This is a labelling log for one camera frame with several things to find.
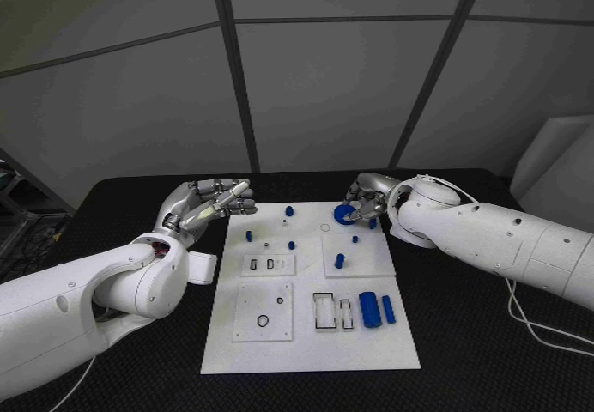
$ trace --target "black textured mat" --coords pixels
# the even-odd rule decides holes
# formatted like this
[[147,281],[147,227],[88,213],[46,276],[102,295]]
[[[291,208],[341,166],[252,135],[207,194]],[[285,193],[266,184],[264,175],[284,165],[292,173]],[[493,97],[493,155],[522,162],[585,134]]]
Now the black textured mat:
[[[480,202],[519,209],[487,171],[422,172],[450,180]],[[398,179],[416,175],[411,170],[382,173]],[[258,202],[298,202],[341,199],[356,174],[243,173],[239,177],[251,179]],[[127,244],[151,230],[161,201],[178,183],[212,177],[225,176],[99,182],[46,265]],[[386,216],[380,223],[388,232]],[[216,254],[219,260],[226,224],[226,219],[215,221],[191,248]],[[59,410],[594,410],[594,359],[533,340],[507,316],[503,280],[439,251],[388,239],[421,370],[200,376],[215,285],[187,285],[173,314],[98,356]],[[519,300],[532,320],[594,336],[592,312],[530,287],[519,286]],[[49,410],[85,368],[86,364],[0,403],[0,410]]]

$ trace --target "white cable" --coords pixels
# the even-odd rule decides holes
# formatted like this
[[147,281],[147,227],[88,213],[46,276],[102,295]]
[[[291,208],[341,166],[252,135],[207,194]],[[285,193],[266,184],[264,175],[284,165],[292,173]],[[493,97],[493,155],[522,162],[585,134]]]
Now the white cable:
[[62,403],[65,402],[65,400],[69,398],[69,396],[72,395],[72,393],[75,392],[78,385],[80,384],[80,382],[83,381],[83,377],[86,376],[86,373],[91,370],[91,366],[92,363],[95,362],[95,358],[91,359],[91,363],[89,366],[86,367],[86,370],[83,371],[83,375],[82,377],[78,379],[76,385],[73,386],[73,388],[70,389],[70,391],[67,392],[67,394],[65,395],[65,397],[62,398],[62,400],[59,401],[59,404],[52,408],[52,410],[49,412],[55,412],[56,409],[59,408],[59,405],[62,405]]
[[[418,175],[418,176],[415,177],[415,179],[418,179],[418,180],[432,179],[432,180],[438,181],[439,183],[442,183],[444,185],[447,185],[451,189],[454,189],[455,191],[460,191],[460,193],[463,193],[463,194],[467,196],[467,198],[470,199],[470,201],[471,201],[473,203],[478,203],[478,201],[477,201],[451,182],[448,182],[447,180],[439,179],[439,178],[435,178],[434,176],[429,176],[428,174],[425,174],[425,175]],[[588,345],[594,346],[594,342],[592,342],[591,340],[585,339],[584,337],[576,336],[576,335],[565,332],[563,330],[558,330],[558,329],[555,329],[555,328],[550,328],[549,326],[545,326],[543,324],[537,324],[537,323],[529,321],[529,319],[526,318],[526,314],[525,314],[525,312],[523,312],[523,310],[522,310],[520,302],[517,301],[517,298],[516,298],[516,284],[517,284],[517,283],[516,283],[516,281],[512,281],[512,284],[513,284],[513,286],[512,286],[512,285],[510,285],[510,280],[509,280],[509,279],[503,279],[503,280],[504,280],[504,283],[506,283],[506,285],[507,285],[507,289],[509,289],[509,291],[510,291],[510,299],[509,299],[509,301],[507,301],[507,312],[509,312],[509,314],[510,314],[510,317],[526,325],[526,328],[529,329],[529,333],[530,333],[530,335],[535,337],[535,339],[536,339],[543,345],[546,345],[546,346],[550,347],[550,348],[561,349],[561,350],[565,350],[565,351],[568,351],[568,352],[574,352],[575,354],[585,354],[587,356],[594,356],[594,353],[587,352],[585,350],[578,350],[578,349],[574,349],[574,348],[568,348],[566,346],[555,345],[553,343],[546,342],[546,341],[543,341],[543,340],[540,339],[540,337],[536,335],[535,330],[532,329],[532,326],[535,326],[535,327],[537,327],[537,328],[540,328],[540,329],[549,330],[549,331],[552,331],[553,333],[558,333],[558,334],[561,334],[561,335],[563,335],[563,336],[568,336],[569,338],[576,339],[578,341],[582,341],[582,342],[587,343]],[[519,314],[520,314],[520,316],[522,316],[520,318],[513,314],[513,311],[512,311],[512,309],[510,309],[510,303],[512,303],[512,302],[516,304],[516,307],[517,307],[517,310],[519,310]]]

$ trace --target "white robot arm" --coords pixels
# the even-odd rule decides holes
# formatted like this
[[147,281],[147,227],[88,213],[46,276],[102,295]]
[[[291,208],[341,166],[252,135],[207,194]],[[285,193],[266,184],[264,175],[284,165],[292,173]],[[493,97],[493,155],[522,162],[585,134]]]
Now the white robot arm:
[[[187,282],[213,281],[216,256],[187,248],[212,219],[256,212],[249,196],[245,179],[183,183],[151,233],[0,285],[0,401],[46,384],[164,318]],[[119,316],[96,322],[92,300]]]
[[478,269],[540,288],[594,310],[592,235],[490,203],[460,205],[450,182],[416,176],[403,182],[362,173],[339,221],[349,224],[388,212],[389,234],[425,248],[438,247]]

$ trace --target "robotic hand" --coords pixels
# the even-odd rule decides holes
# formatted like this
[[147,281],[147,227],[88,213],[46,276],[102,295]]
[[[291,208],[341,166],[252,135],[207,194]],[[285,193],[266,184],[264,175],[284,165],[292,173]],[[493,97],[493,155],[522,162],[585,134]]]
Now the robotic hand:
[[[216,256],[187,248],[209,221],[256,213],[251,194],[246,179],[183,183],[151,233],[0,285],[0,401],[46,384],[164,318],[187,282],[213,281]],[[92,300],[119,316],[98,322]]]
[[[442,179],[403,182],[362,173],[336,220],[349,224],[388,212],[389,234],[513,281],[546,290],[594,310],[594,240],[589,233],[491,205],[460,205],[464,191]],[[354,210],[350,202],[359,200]]]

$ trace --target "gray wall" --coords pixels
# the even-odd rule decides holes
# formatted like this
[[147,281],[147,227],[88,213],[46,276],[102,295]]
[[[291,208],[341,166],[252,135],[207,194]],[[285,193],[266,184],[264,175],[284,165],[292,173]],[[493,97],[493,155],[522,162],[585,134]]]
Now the gray wall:
[[545,119],[594,112],[594,3],[470,3],[232,0],[240,70],[215,0],[3,1],[0,149],[76,208],[111,177],[248,172],[251,137],[264,172],[385,167],[416,116],[399,167],[509,176]]

